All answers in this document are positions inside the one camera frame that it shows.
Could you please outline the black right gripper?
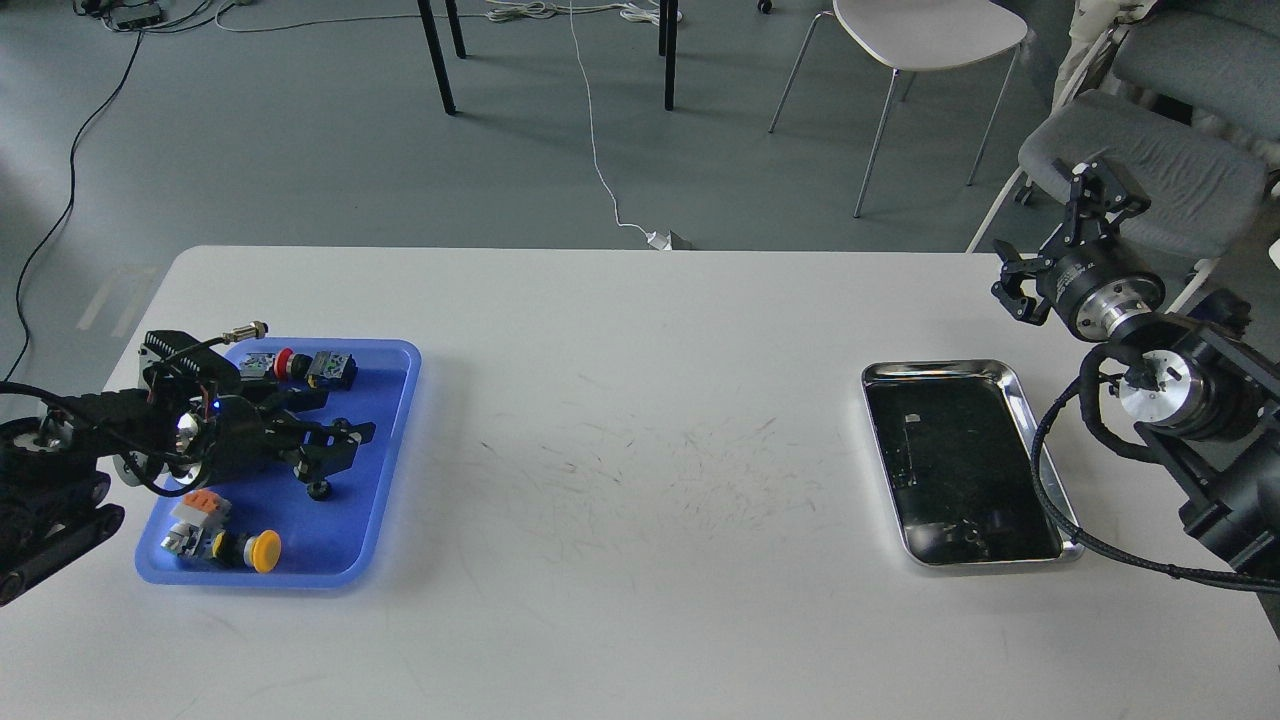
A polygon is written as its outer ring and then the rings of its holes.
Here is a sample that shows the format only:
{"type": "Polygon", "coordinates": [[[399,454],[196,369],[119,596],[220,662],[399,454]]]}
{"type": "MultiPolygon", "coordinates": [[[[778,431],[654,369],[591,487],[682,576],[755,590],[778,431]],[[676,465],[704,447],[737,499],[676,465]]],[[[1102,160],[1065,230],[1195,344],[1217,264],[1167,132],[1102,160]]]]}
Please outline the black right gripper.
{"type": "Polygon", "coordinates": [[[1078,340],[1100,343],[1125,322],[1164,304],[1161,278],[1142,258],[1115,243],[1120,224],[1151,208],[1148,193],[1123,165],[1091,158],[1071,167],[1062,242],[1048,241],[1033,258],[993,240],[1002,263],[991,293],[1018,322],[1043,325],[1052,307],[1078,340]],[[1039,275],[1039,295],[1023,290],[1039,275]]]}

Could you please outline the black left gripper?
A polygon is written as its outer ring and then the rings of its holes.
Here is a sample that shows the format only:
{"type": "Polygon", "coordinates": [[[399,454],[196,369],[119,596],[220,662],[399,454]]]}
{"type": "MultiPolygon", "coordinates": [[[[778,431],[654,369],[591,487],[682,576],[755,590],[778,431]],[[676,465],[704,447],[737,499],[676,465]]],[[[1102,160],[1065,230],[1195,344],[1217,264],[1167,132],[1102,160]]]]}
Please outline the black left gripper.
{"type": "Polygon", "coordinates": [[[242,396],[221,396],[186,413],[175,425],[175,451],[189,459],[175,466],[180,486],[233,480],[270,461],[293,468],[307,487],[330,487],[329,475],[349,469],[358,446],[372,441],[374,421],[302,421],[297,413],[326,405],[329,389],[251,386],[242,396]]]}

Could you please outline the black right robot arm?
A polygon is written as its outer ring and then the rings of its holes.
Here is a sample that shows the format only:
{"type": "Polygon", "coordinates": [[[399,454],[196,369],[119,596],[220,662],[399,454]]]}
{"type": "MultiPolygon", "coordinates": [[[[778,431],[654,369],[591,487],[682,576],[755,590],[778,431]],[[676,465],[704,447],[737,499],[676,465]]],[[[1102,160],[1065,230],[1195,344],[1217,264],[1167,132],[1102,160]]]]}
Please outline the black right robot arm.
{"type": "Polygon", "coordinates": [[[1091,434],[1117,456],[1162,465],[1187,495],[1185,533],[1229,565],[1212,571],[1153,562],[1093,537],[1037,497],[1070,541],[1175,579],[1260,594],[1277,592],[1277,364],[1244,341],[1251,305],[1230,290],[1189,314],[1164,313],[1162,281],[1120,245],[1119,225],[1149,200],[1102,156],[1053,169],[1068,182],[1065,218],[1033,258],[995,241],[992,295],[1019,322],[1050,313],[1092,343],[1075,380],[1039,421],[1038,465],[1060,410],[1078,398],[1091,434]]]}

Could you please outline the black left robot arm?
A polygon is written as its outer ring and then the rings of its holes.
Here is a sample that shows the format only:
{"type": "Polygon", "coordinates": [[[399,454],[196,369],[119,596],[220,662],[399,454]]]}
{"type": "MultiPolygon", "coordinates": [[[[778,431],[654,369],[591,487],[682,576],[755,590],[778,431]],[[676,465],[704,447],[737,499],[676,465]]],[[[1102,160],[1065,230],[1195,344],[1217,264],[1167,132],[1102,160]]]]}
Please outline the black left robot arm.
{"type": "Polygon", "coordinates": [[[349,355],[283,348],[234,364],[220,345],[261,340],[262,322],[198,341],[183,331],[150,331],[140,346],[133,389],[59,396],[4,382],[5,395],[38,398],[42,416],[3,424],[3,602],[113,537],[125,516],[108,503],[101,457],[116,460],[131,486],[174,498],[175,525],[165,551],[221,568],[271,571],[282,553],[274,530],[236,534],[232,502],[214,486],[253,462],[284,462],[316,501],[332,495],[332,474],[353,465],[372,441],[371,421],[305,420],[332,389],[348,389],[349,355]]]}

